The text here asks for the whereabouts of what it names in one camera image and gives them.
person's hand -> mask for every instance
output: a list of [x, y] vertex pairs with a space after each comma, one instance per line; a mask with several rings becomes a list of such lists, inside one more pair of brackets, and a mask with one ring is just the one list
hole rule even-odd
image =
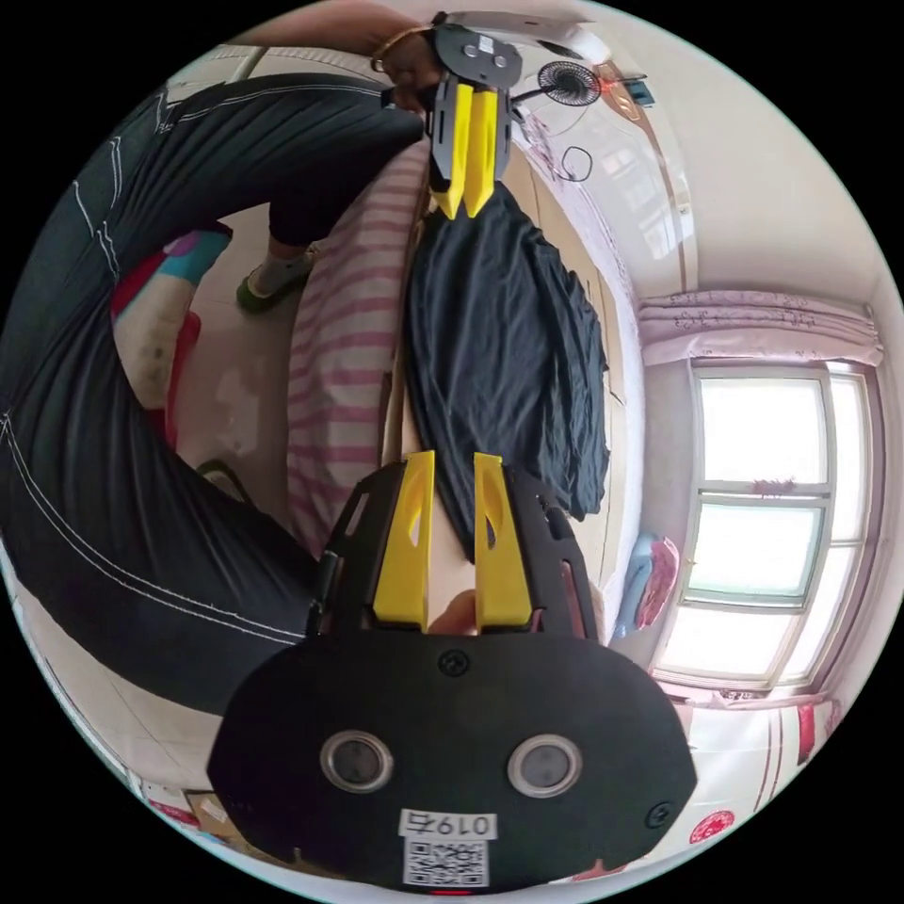
[[409, 35], [383, 57], [383, 71], [392, 79], [393, 103], [412, 113], [423, 113], [418, 92], [439, 85], [444, 70], [423, 35]]
[[469, 635], [476, 634], [476, 593], [465, 590], [460, 593], [430, 626], [431, 634]]

fan grille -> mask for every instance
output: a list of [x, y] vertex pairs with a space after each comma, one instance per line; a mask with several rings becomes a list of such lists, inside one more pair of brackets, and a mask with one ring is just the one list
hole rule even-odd
[[550, 100], [565, 106], [588, 106], [602, 94], [597, 76], [568, 60], [547, 63], [537, 73], [537, 80]]

white stitching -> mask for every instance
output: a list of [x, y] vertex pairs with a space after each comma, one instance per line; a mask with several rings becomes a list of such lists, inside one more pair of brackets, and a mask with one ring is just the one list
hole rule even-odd
[[165, 90], [165, 89], [162, 90], [162, 91], [157, 95], [157, 121], [156, 121], [156, 125], [155, 125], [154, 128], [153, 128], [153, 130], [154, 130], [155, 132], [159, 132], [159, 131], [160, 131], [160, 126], [163, 125], [163, 117], [161, 116], [161, 113], [162, 113], [162, 111], [163, 111], [164, 98], [166, 98], [166, 96], [167, 96], [167, 93], [166, 93], [166, 90]]
[[104, 220], [102, 225], [104, 227], [104, 238], [106, 239], [107, 245], [109, 245], [109, 247], [110, 247], [110, 254], [113, 256], [113, 266], [116, 268], [116, 270], [114, 272], [114, 276], [116, 276], [116, 279], [118, 282], [119, 278], [120, 278], [120, 273], [121, 273], [120, 262], [116, 256], [116, 249], [113, 247], [113, 239], [110, 238], [110, 233], [106, 229], [106, 220]]
[[113, 166], [113, 201], [110, 209], [113, 209], [122, 193], [122, 157], [120, 154], [121, 137], [116, 136], [110, 141], [110, 163]]
[[113, 256], [110, 255], [110, 251], [112, 251], [113, 249], [112, 247], [110, 248], [110, 251], [106, 249], [106, 245], [104, 244], [104, 234], [99, 229], [96, 230], [95, 233], [97, 235], [97, 240], [101, 245], [101, 251], [104, 253], [104, 257], [106, 258], [106, 265], [110, 268], [110, 272], [113, 274], [114, 281], [118, 283], [120, 281], [120, 274], [119, 269], [113, 263], [115, 254]]
[[82, 203], [81, 196], [78, 193], [78, 180], [75, 179], [73, 181], [73, 185], [75, 186], [75, 199], [78, 201], [78, 206], [82, 209], [82, 216], [85, 218], [85, 222], [88, 224], [88, 231], [91, 233], [91, 237], [94, 237], [94, 227], [91, 225], [91, 219], [88, 216], [88, 211], [85, 209], [85, 205]]
[[267, 94], [286, 94], [290, 91], [350, 91], [357, 94], [368, 94], [371, 97], [379, 97], [379, 91], [372, 91], [366, 88], [355, 88], [351, 85], [287, 85], [283, 88], [267, 88], [260, 91], [254, 91], [251, 94], [242, 94], [237, 97], [228, 97], [224, 101], [220, 101], [219, 104], [214, 104], [213, 106], [208, 106], [203, 110], [195, 110], [193, 113], [186, 113], [184, 116], [179, 117], [176, 122], [164, 122], [160, 127], [159, 131], [168, 132], [174, 126], [178, 125], [180, 122], [187, 122], [192, 120], [200, 119], [202, 116], [206, 116], [208, 113], [213, 112], [214, 110], [219, 109], [222, 106], [231, 106], [233, 104], [244, 104], [246, 101], [253, 100], [258, 97], [264, 97]]
[[[213, 618], [211, 618], [211, 617], [209, 617], [209, 616], [204, 616], [204, 615], [202, 615], [202, 614], [199, 613], [199, 612], [192, 612], [192, 611], [190, 611], [189, 609], [182, 609], [181, 607], [179, 607], [179, 606], [177, 606], [177, 605], [174, 605], [174, 604], [172, 604], [172, 603], [168, 603], [168, 602], [166, 602], [165, 600], [160, 600], [160, 599], [158, 599], [157, 597], [152, 596], [151, 594], [145, 592], [144, 590], [141, 590], [141, 589], [138, 589], [138, 588], [131, 587], [130, 585], [124, 583], [124, 582], [121, 581], [118, 577], [116, 577], [114, 574], [108, 573], [108, 572], [107, 572], [104, 568], [102, 568], [97, 562], [93, 561], [93, 560], [92, 560], [91, 558], [89, 558], [82, 550], [80, 550], [80, 549], [72, 542], [72, 540], [70, 540], [70, 539], [63, 533], [63, 531], [60, 530], [59, 526], [54, 522], [54, 519], [51, 518], [50, 515], [47, 513], [47, 510], [46, 510], [46, 508], [44, 507], [44, 505], [46, 505], [46, 507], [47, 507], [48, 509], [50, 509], [50, 510], [56, 515], [56, 517], [57, 517], [57, 518], [59, 519], [59, 521], [63, 524], [63, 526], [66, 527], [66, 529], [73, 535], [73, 537], [75, 537], [77, 540], [79, 540], [79, 542], [81, 542], [81, 543], [86, 547], [86, 549], [88, 549], [89, 551], [91, 551], [97, 558], [99, 558], [99, 559], [100, 559], [102, 562], [104, 562], [106, 565], [109, 565], [111, 569], [114, 569], [114, 570], [116, 570], [117, 572], [120, 572], [121, 574], [124, 574], [126, 577], [130, 577], [130, 578], [132, 578], [133, 580], [138, 581], [138, 583], [146, 585], [147, 587], [153, 588], [153, 589], [155, 589], [155, 590], [159, 590], [161, 593], [167, 593], [167, 594], [169, 594], [170, 596], [173, 596], [173, 597], [175, 597], [176, 599], [179, 599], [179, 600], [183, 600], [183, 601], [186, 602], [186, 603], [191, 603], [191, 604], [193, 604], [193, 605], [200, 606], [201, 608], [204, 608], [204, 609], [210, 609], [210, 610], [212, 610], [212, 611], [214, 611], [214, 612], [218, 612], [220, 615], [224, 615], [224, 616], [226, 616], [227, 618], [237, 619], [237, 620], [240, 621], [240, 622], [245, 622], [245, 623], [247, 623], [247, 624], [254, 625], [255, 627], [258, 627], [258, 628], [264, 628], [264, 629], [266, 629], [267, 631], [273, 631], [273, 632], [275, 632], [275, 633], [277, 633], [277, 634], [284, 634], [284, 635], [286, 635], [287, 637], [290, 637], [290, 638], [304, 639], [305, 635], [303, 635], [303, 634], [298, 634], [298, 633], [296, 633], [296, 632], [294, 632], [294, 631], [287, 631], [287, 630], [285, 630], [284, 628], [276, 628], [276, 627], [273, 627], [272, 625], [269, 625], [269, 624], [263, 624], [263, 623], [261, 623], [261, 622], [259, 622], [259, 621], [254, 621], [253, 619], [245, 618], [244, 616], [238, 615], [237, 613], [227, 612], [225, 609], [219, 609], [219, 608], [217, 608], [215, 605], [210, 605], [209, 603], [200, 603], [198, 600], [193, 600], [193, 599], [191, 599], [191, 597], [184, 596], [184, 595], [181, 594], [181, 593], [177, 593], [175, 590], [167, 590], [166, 588], [159, 587], [159, 586], [157, 586], [156, 584], [152, 583], [151, 581], [148, 581], [148, 580], [145, 580], [145, 579], [142, 578], [142, 577], [139, 577], [137, 574], [132, 574], [132, 573], [130, 573], [130, 572], [127, 572], [124, 568], [121, 568], [121, 567], [120, 567], [119, 565], [117, 565], [115, 562], [111, 562], [111, 561], [110, 561], [108, 558], [106, 558], [103, 554], [99, 553], [96, 549], [94, 549], [94, 548], [93, 548], [86, 540], [84, 540], [82, 537], [79, 537], [79, 535], [73, 530], [73, 528], [72, 528], [70, 525], [68, 525], [68, 524], [66, 523], [66, 521], [65, 521], [65, 519], [62, 517], [62, 515], [60, 515], [59, 512], [54, 508], [53, 503], [52, 503], [52, 502], [51, 502], [51, 501], [43, 494], [43, 492], [41, 491], [41, 489], [40, 489], [40, 487], [38, 486], [37, 482], [35, 481], [34, 477], [31, 476], [31, 474], [30, 474], [29, 471], [28, 471], [27, 466], [26, 466], [25, 463], [24, 463], [24, 455], [22, 454], [22, 450], [19, 448], [19, 444], [16, 442], [16, 437], [15, 437], [15, 434], [14, 434], [13, 429], [12, 429], [12, 421], [11, 421], [9, 418], [6, 418], [6, 420], [5, 420], [5, 423], [4, 423], [4, 431], [5, 431], [5, 432], [8, 432], [8, 435], [9, 435], [9, 448], [12, 450], [12, 453], [13, 453], [13, 461], [14, 461], [15, 464], [16, 464], [16, 469], [19, 471], [19, 476], [22, 478], [23, 483], [25, 484], [25, 489], [28, 491], [28, 494], [29, 494], [29, 495], [31, 496], [31, 498], [34, 500], [35, 505], [38, 506], [38, 508], [39, 508], [39, 510], [40, 510], [40, 512], [41, 512], [41, 514], [43, 514], [44, 517], [51, 523], [51, 525], [53, 525], [54, 529], [60, 534], [60, 536], [63, 538], [63, 540], [65, 540], [65, 541], [66, 541], [66, 542], [67, 542], [67, 543], [75, 550], [75, 552], [77, 552], [77, 553], [78, 553], [82, 558], [84, 558], [88, 563], [90, 563], [91, 565], [93, 565], [99, 572], [105, 574], [107, 577], [111, 578], [112, 580], [116, 581], [118, 584], [122, 585], [122, 586], [125, 587], [126, 589], [131, 590], [131, 591], [134, 592], [134, 593], [139, 593], [141, 596], [145, 596], [145, 597], [147, 597], [148, 599], [155, 600], [155, 601], [157, 601], [158, 603], [162, 603], [163, 605], [170, 605], [170, 606], [172, 606], [172, 608], [175, 608], [175, 609], [177, 609], [177, 610], [180, 611], [180, 612], [185, 612], [185, 613], [188, 614], [188, 615], [196, 615], [198, 618], [203, 618], [203, 619], [207, 619], [207, 620], [210, 621], [210, 622], [216, 622], [216, 623], [218, 623], [218, 624], [223, 624], [223, 625], [225, 625], [226, 627], [234, 628], [236, 631], [243, 631], [243, 632], [245, 632], [246, 634], [254, 634], [256, 637], [265, 637], [265, 635], [259, 635], [259, 634], [257, 634], [256, 632], [249, 631], [248, 629], [242, 628], [242, 627], [240, 627], [239, 625], [229, 624], [229, 623], [226, 622], [226, 621], [219, 621], [218, 619], [213, 619]], [[30, 488], [29, 485], [28, 485], [29, 483], [31, 484], [31, 486], [33, 486], [33, 487], [35, 488], [35, 491], [37, 491], [37, 493], [39, 494], [41, 500], [43, 500], [43, 503], [42, 503], [41, 501], [39, 501], [38, 497], [31, 491], [31, 488]], [[267, 640], [273, 640], [275, 643], [285, 643], [285, 644], [291, 643], [291, 641], [287, 641], [287, 640], [277, 640], [277, 639], [275, 639], [275, 638], [266, 638], [266, 637], [265, 637], [265, 639], [267, 639]]]

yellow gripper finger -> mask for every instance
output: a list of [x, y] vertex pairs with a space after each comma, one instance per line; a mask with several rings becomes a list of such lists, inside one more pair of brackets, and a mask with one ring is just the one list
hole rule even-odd
[[455, 219], [464, 195], [473, 100], [474, 89], [470, 85], [459, 84], [456, 86], [455, 122], [452, 126], [452, 169], [449, 186], [445, 191], [433, 193], [437, 206], [449, 219]]
[[408, 458], [374, 597], [379, 622], [417, 626], [423, 634], [428, 629], [434, 468], [433, 452]]
[[490, 199], [496, 171], [496, 127], [499, 95], [478, 91], [471, 104], [471, 127], [464, 175], [464, 207], [473, 218]]
[[502, 459], [475, 455], [474, 485], [477, 630], [524, 627], [533, 606]]

pink curtain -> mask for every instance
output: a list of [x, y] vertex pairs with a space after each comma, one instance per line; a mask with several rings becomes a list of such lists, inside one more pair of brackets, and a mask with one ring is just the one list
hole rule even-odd
[[778, 292], [688, 292], [638, 305], [643, 362], [686, 358], [844, 359], [877, 366], [882, 346], [865, 307]]

